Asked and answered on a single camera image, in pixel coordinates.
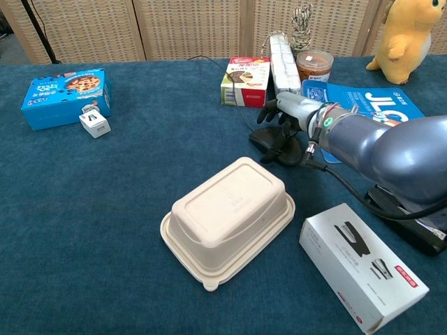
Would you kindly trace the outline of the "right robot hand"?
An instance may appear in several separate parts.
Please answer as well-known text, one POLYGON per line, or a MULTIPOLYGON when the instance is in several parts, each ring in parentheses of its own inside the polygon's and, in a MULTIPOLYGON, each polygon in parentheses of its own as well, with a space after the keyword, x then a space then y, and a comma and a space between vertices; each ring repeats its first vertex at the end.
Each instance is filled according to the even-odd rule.
POLYGON ((257 123, 271 122, 279 117, 278 127, 267 127, 254 131, 251 142, 263 153, 262 164, 277 161, 282 165, 294 166, 301 161, 302 150, 296 134, 307 132, 319 112, 329 106, 289 91, 282 91, 268 101, 260 111, 257 123))

